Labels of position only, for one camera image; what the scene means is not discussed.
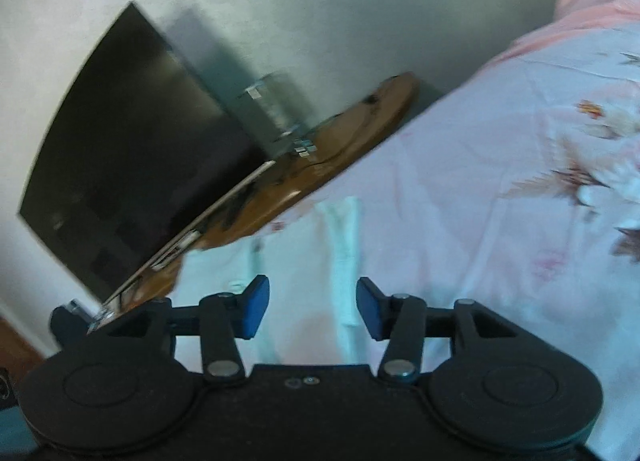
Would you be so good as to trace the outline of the dark jacket on chair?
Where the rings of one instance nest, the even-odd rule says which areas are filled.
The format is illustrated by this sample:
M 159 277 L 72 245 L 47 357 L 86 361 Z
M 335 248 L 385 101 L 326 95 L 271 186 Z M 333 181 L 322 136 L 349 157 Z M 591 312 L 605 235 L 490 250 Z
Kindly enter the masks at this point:
M 87 335 L 93 323 L 92 316 L 74 301 L 55 307 L 49 319 L 49 329 L 56 344 L 66 348 Z

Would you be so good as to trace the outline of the pink floral bed sheet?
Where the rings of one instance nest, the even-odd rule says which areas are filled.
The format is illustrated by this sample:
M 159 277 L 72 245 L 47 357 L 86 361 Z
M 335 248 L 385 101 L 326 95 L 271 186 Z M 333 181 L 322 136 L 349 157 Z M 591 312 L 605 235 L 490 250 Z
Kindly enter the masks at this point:
M 639 0 L 558 0 L 550 25 L 262 230 L 347 197 L 359 278 L 475 299 L 576 357 L 604 389 L 590 447 L 638 458 Z

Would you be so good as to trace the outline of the silver set-top box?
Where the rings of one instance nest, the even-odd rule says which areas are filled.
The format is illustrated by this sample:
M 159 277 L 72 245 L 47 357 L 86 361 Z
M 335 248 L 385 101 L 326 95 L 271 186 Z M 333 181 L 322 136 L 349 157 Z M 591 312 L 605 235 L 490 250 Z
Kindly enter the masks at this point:
M 178 256 L 191 247 L 195 241 L 198 241 L 202 236 L 202 233 L 198 229 L 193 229 L 189 233 L 185 233 L 180 239 L 178 239 L 163 255 L 151 265 L 153 271 L 160 271 L 167 267 L 171 262 L 174 262 Z

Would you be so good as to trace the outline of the white knitted garment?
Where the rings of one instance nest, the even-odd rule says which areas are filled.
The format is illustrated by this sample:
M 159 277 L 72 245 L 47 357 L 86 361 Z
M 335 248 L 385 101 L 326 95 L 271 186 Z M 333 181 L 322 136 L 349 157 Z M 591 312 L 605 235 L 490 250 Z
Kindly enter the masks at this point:
M 265 275 L 266 314 L 255 337 L 238 343 L 247 369 L 367 363 L 356 306 L 360 212 L 355 197 L 312 203 L 256 235 L 186 253 L 171 302 L 190 306 L 211 294 L 239 294 Z

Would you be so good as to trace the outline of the brown wooden tv console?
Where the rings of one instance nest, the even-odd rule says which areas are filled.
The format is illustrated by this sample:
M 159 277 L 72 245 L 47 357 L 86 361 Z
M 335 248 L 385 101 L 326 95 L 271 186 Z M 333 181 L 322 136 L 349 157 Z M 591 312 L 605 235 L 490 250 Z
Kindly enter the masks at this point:
M 206 204 L 176 238 L 129 276 L 102 305 L 113 308 L 119 315 L 154 296 L 169 293 L 186 252 L 160 271 L 153 271 L 151 265 L 185 233 L 193 229 L 202 233 L 188 250 L 210 249 L 261 229 L 396 132 L 419 91 L 416 76 L 404 72 L 384 80 L 355 105 L 321 122 L 312 131 L 317 147 L 313 155 L 281 156 L 245 178 L 228 194 Z

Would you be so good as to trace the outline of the large curved black television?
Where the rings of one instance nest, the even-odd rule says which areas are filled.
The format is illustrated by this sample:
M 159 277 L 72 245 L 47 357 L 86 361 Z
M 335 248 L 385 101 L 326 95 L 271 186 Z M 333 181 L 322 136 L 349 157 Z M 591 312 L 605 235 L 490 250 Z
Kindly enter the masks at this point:
M 97 299 L 160 259 L 268 156 L 127 5 L 68 89 L 21 217 Z

